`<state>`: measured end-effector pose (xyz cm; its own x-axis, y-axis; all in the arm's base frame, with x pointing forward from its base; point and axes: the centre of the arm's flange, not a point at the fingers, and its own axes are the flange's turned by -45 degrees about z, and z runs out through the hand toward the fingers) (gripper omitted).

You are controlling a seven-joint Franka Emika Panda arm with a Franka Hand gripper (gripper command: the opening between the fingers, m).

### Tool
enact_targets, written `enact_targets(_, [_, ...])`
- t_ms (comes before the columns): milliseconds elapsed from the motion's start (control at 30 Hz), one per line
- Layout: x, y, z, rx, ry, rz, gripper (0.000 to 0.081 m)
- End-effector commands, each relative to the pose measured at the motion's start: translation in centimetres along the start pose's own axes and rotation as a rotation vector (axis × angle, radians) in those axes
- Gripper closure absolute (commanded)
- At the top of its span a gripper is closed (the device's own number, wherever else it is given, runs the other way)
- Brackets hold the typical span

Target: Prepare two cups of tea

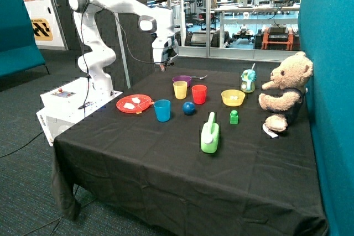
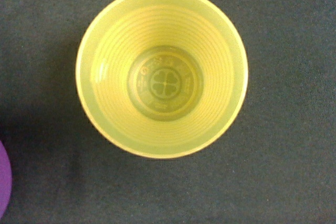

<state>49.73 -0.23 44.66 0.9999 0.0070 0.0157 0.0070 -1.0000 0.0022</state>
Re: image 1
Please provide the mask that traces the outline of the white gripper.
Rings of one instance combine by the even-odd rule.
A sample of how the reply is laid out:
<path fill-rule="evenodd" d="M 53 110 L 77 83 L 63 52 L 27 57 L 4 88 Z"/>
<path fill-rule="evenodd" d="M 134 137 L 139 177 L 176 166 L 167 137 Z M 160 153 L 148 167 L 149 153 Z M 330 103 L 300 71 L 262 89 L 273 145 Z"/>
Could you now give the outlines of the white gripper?
<path fill-rule="evenodd" d="M 165 71 L 165 66 L 172 66 L 172 61 L 179 54 L 179 45 L 174 35 L 157 37 L 153 43 L 153 62 L 155 64 L 161 64 L 161 71 Z"/>

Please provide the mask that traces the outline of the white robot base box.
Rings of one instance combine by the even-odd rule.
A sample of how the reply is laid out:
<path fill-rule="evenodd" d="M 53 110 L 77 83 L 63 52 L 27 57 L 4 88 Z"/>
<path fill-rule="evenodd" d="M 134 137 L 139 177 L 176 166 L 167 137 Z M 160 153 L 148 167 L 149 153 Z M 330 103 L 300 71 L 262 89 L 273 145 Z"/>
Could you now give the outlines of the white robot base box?
<path fill-rule="evenodd" d="M 58 135 L 121 94 L 115 90 L 99 93 L 90 78 L 80 77 L 40 95 L 44 108 L 37 112 L 37 118 L 49 145 L 53 146 Z M 93 104 L 78 109 L 86 102 Z"/>

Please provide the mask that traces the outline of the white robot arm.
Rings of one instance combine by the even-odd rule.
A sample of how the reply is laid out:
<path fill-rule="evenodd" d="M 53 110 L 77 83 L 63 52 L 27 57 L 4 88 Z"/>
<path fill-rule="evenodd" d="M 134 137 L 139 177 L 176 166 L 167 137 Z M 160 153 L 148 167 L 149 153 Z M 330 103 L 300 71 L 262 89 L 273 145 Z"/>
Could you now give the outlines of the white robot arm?
<path fill-rule="evenodd" d="M 90 48 L 78 59 L 80 69 L 90 78 L 90 92 L 99 97 L 113 95 L 113 84 L 104 67 L 116 59 L 116 52 L 110 48 L 113 43 L 105 43 L 100 27 L 103 18 L 97 14 L 112 13 L 107 29 L 116 30 L 115 14 L 135 14 L 137 28 L 141 33 L 154 34 L 152 41 L 153 62 L 161 68 L 173 62 L 179 53 L 179 43 L 175 38 L 173 10 L 164 5 L 153 8 L 137 0 L 69 0 L 69 6 L 81 42 Z"/>

